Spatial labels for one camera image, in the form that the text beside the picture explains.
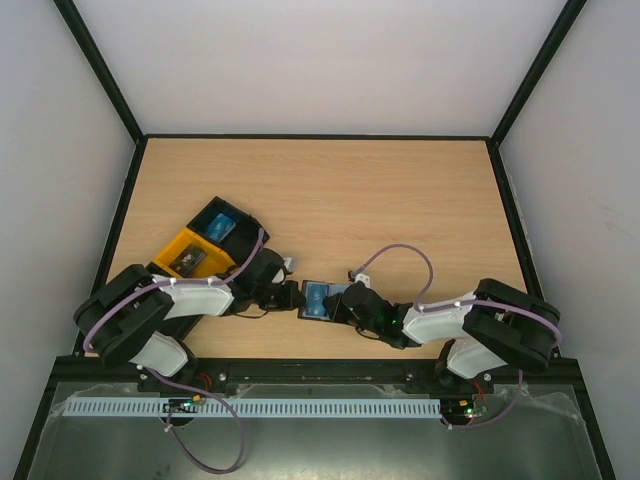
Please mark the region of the black leather card holder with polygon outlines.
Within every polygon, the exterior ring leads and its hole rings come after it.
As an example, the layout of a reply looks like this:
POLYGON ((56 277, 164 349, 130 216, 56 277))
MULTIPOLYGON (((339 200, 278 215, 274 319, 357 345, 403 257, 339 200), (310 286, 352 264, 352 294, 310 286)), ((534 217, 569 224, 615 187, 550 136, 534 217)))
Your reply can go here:
POLYGON ((303 320, 330 321, 331 317, 324 300, 344 292, 347 287, 348 284, 304 280, 302 293, 305 297, 305 305, 298 309, 297 317, 303 320))

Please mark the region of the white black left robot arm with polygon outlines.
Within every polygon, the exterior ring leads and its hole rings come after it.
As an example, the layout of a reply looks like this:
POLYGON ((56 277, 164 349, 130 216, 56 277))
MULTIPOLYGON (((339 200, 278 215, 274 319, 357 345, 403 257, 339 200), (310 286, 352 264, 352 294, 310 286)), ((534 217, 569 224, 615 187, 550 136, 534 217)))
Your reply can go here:
POLYGON ((235 316, 253 305, 264 312, 302 308, 299 283, 288 278, 291 263, 261 248, 242 265, 202 278, 163 276, 133 264, 82 303, 73 320, 85 337, 85 352, 97 354, 104 365, 131 363, 171 378, 194 355, 165 323, 235 316))

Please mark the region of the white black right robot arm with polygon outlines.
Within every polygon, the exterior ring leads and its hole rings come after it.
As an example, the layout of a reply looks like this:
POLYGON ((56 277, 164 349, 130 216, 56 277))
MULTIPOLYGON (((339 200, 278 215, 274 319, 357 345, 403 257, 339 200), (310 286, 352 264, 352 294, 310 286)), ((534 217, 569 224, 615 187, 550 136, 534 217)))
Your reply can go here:
POLYGON ((323 307, 330 321, 369 332, 396 349, 444 340, 436 379, 450 392, 503 366, 543 373, 562 342, 555 307, 491 278, 458 298, 417 305, 392 304, 358 281, 326 297, 323 307))

